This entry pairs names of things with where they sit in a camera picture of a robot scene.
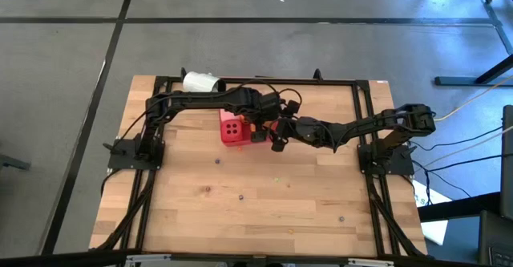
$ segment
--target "white cable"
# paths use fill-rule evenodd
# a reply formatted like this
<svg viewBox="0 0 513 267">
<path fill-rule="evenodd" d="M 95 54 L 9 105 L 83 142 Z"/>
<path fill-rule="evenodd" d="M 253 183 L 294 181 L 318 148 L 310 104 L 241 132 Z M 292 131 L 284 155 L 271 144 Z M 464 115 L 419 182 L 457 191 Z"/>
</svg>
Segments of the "white cable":
<svg viewBox="0 0 513 267">
<path fill-rule="evenodd" d="M 492 87 L 489 87 L 486 91 L 482 92 L 481 94 L 479 95 L 476 95 L 474 98 L 472 99 L 469 99 L 467 100 L 465 103 L 463 103 L 463 105 L 455 108 L 452 112 L 450 112 L 449 114 L 447 115 L 444 115 L 442 118 L 439 118 L 439 119 L 434 119 L 435 122 L 439 122 L 439 121 L 442 121 L 442 120 L 445 120 L 447 118 L 449 118 L 450 116 L 452 116 L 453 114 L 455 114 L 457 111 L 459 111 L 462 107 L 465 107 L 467 104 L 469 103 L 472 103 L 472 101 L 474 101 L 475 99 L 477 99 L 478 97 L 480 97 L 481 95 L 484 95 L 486 94 L 488 91 L 491 91 L 493 89 L 495 89 L 496 87 L 502 85 L 503 83 L 507 82 L 508 80 L 510 79 L 513 79 L 513 75 L 512 76 L 509 76 L 507 78 L 505 78 L 503 81 L 499 82 L 499 83 L 496 83 L 494 86 Z"/>
<path fill-rule="evenodd" d="M 425 165 L 423 165 L 423 166 L 424 166 L 424 168 L 425 168 L 425 167 L 427 167 L 427 166 L 431 165 L 432 163 L 435 163 L 435 162 L 440 161 L 441 159 L 445 159 L 445 158 L 447 158 L 447 157 L 449 157 L 449 156 L 452 156 L 452 155 L 458 154 L 459 152 L 463 152 L 463 151 L 466 151 L 466 150 L 470 150 L 470 149 L 472 149 L 473 147 L 477 147 L 477 146 L 479 146 L 480 144 L 484 144 L 484 143 L 486 143 L 487 141 L 489 141 L 489 140 L 491 140 L 491 139 L 495 138 L 496 136 L 500 136 L 500 135 L 502 135 L 502 134 L 507 133 L 507 132 L 508 132 L 508 131 L 510 131 L 511 129 L 513 129 L 513 126 L 511 126 L 511 127 L 507 128 L 506 130 L 502 131 L 502 132 L 501 132 L 501 133 L 499 133 L 499 134 L 496 134 L 496 135 L 491 136 L 491 137 L 490 137 L 490 138 L 488 138 L 488 139 L 485 139 L 485 140 L 482 140 L 482 141 L 481 141 L 481 142 L 479 142 L 479 143 L 473 144 L 473 145 L 471 145 L 470 147 L 466 147 L 466 148 L 463 148 L 463 149 L 458 150 L 458 151 L 456 151 L 456 152 L 452 152 L 452 153 L 450 153 L 450 154 L 447 154 L 447 155 L 445 155 L 445 156 L 441 156 L 441 157 L 439 157 L 438 159 L 433 160 L 433 161 L 431 161 L 431 162 L 429 162 L 428 164 L 425 164 Z"/>
</svg>

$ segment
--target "wooden board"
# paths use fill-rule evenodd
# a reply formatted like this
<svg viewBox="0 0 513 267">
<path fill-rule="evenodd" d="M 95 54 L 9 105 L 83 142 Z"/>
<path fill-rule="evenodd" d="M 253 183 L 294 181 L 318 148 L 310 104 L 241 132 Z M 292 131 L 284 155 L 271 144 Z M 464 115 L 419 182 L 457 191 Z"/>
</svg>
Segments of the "wooden board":
<svg viewBox="0 0 513 267">
<path fill-rule="evenodd" d="M 155 76 L 136 76 L 119 134 L 144 111 Z M 250 87 L 267 93 L 265 85 Z M 355 120 L 350 87 L 291 86 L 303 97 L 299 115 L 330 122 Z M 375 112 L 394 107 L 386 81 L 371 81 Z M 173 90 L 181 84 L 173 84 Z M 283 93 L 295 99 L 292 92 Z M 361 94 L 362 109 L 365 100 Z M 138 123 L 128 137 L 140 131 Z M 374 233 L 357 139 L 337 154 L 292 141 L 282 153 L 270 144 L 225 147 L 218 111 L 182 111 L 166 125 L 165 158 L 156 176 L 144 251 L 273 255 L 375 256 Z M 123 218 L 134 171 L 107 182 L 91 247 L 104 242 Z M 426 246 L 412 187 L 388 176 L 394 216 L 418 249 Z M 134 245 L 138 218 L 131 232 Z M 382 222 L 386 251 L 390 239 Z"/>
</svg>

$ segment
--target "black floor stripe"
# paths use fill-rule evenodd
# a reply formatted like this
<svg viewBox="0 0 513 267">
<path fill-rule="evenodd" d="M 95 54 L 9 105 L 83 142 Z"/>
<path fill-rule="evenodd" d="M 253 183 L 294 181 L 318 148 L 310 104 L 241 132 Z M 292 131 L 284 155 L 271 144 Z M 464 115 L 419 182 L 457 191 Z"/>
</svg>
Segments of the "black floor stripe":
<svg viewBox="0 0 513 267">
<path fill-rule="evenodd" d="M 0 17 L 0 23 L 116 23 L 118 18 L 105 17 Z"/>
<path fill-rule="evenodd" d="M 105 60 L 103 61 L 103 67 L 99 73 L 98 82 L 96 83 L 91 101 L 89 102 L 86 117 L 83 121 L 82 127 L 80 128 L 79 135 L 75 141 L 75 146 L 64 173 L 61 188 L 57 193 L 59 200 L 52 208 L 52 212 L 48 221 L 49 224 L 46 225 L 49 226 L 49 228 L 45 230 L 45 233 L 43 234 L 43 238 L 45 238 L 44 244 L 42 246 L 43 255 L 52 254 L 54 252 L 55 244 L 59 238 L 59 232 L 63 225 L 67 206 L 70 203 L 73 187 L 75 186 L 75 182 L 79 175 L 80 164 L 82 163 L 83 155 L 86 151 L 87 141 L 89 140 L 89 135 L 91 134 L 93 122 L 96 117 L 96 111 L 98 110 L 100 99 L 102 98 L 103 89 L 105 88 L 105 82 L 107 81 L 109 70 L 111 69 L 115 49 L 118 45 L 121 30 L 123 29 L 123 19 L 127 15 L 130 2 L 131 0 L 123 0 L 123 5 L 121 7 L 121 11 L 119 12 L 118 22 L 115 24 L 111 41 L 109 42 L 107 53 L 105 54 Z"/>
<path fill-rule="evenodd" d="M 126 18 L 124 23 L 328 23 L 493 25 L 489 18 Z"/>
</svg>

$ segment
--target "metal bracket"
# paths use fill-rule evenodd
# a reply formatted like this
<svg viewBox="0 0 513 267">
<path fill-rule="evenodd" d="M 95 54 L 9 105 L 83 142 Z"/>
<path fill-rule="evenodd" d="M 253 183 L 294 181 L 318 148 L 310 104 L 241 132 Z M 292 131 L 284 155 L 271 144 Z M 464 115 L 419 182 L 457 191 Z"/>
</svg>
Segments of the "metal bracket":
<svg viewBox="0 0 513 267">
<path fill-rule="evenodd" d="M 121 140 L 115 146 L 120 152 L 111 153 L 108 167 L 112 169 L 159 170 L 164 157 L 165 142 L 156 144 L 155 155 L 149 161 L 139 160 L 135 155 L 135 141 Z"/>
<path fill-rule="evenodd" d="M 381 261 L 371 259 L 349 259 L 348 265 L 365 266 L 365 267 L 394 267 L 392 261 Z"/>
<path fill-rule="evenodd" d="M 370 91 L 370 85 L 368 80 L 357 79 L 355 80 L 355 82 L 363 91 Z"/>
<path fill-rule="evenodd" d="M 411 163 L 409 148 L 405 145 L 394 149 L 387 165 L 376 164 L 372 160 L 372 149 L 370 144 L 358 145 L 358 159 L 360 170 L 364 174 L 375 175 L 413 175 L 414 167 Z"/>
<path fill-rule="evenodd" d="M 182 79 L 182 83 L 184 82 L 185 76 L 187 75 L 187 72 L 185 70 L 185 67 L 182 67 L 180 69 L 180 78 Z"/>
<path fill-rule="evenodd" d="M 319 70 L 319 69 L 315 69 L 315 71 L 314 71 L 314 73 L 313 73 L 313 77 L 312 77 L 312 79 L 316 79 L 316 80 L 318 80 L 318 81 L 322 81 L 322 80 L 324 80 L 324 79 L 322 78 L 322 75 L 321 75 L 321 70 Z"/>
<path fill-rule="evenodd" d="M 146 254 L 146 255 L 130 255 L 127 256 L 125 263 L 134 265 L 135 263 L 155 262 L 171 260 L 171 254 Z"/>
<path fill-rule="evenodd" d="M 267 257 L 265 255 L 255 255 L 248 267 L 265 267 L 267 265 Z"/>
</svg>

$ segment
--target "desk leg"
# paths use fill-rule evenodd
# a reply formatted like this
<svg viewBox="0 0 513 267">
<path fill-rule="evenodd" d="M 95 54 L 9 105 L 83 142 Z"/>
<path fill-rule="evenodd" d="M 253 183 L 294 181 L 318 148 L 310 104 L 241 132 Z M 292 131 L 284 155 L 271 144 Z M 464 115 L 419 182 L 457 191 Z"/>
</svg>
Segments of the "desk leg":
<svg viewBox="0 0 513 267">
<path fill-rule="evenodd" d="M 432 204 L 418 208 L 421 222 L 449 220 L 451 218 L 478 216 L 482 210 L 499 214 L 500 192 L 471 198 Z"/>
<path fill-rule="evenodd" d="M 443 76 L 434 78 L 434 84 L 437 86 L 493 86 L 491 81 L 497 79 L 500 75 L 509 71 L 513 67 L 513 55 L 508 56 L 502 62 L 498 63 L 490 70 L 479 76 L 478 78 L 472 77 L 452 77 Z M 513 80 L 505 82 L 500 85 L 501 87 L 513 87 Z"/>
<path fill-rule="evenodd" d="M 21 160 L 16 160 L 15 158 L 11 158 L 9 156 L 0 155 L 0 168 L 2 167 L 13 167 L 18 168 L 20 170 L 28 170 L 30 164 L 25 163 Z"/>
</svg>

